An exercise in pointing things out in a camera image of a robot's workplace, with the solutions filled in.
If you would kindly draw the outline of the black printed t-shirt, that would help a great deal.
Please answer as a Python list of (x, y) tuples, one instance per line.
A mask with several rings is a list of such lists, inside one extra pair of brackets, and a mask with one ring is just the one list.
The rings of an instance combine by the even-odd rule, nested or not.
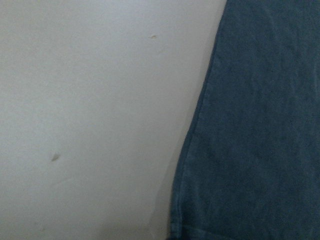
[(178, 160), (171, 240), (320, 237), (320, 3), (228, 0)]

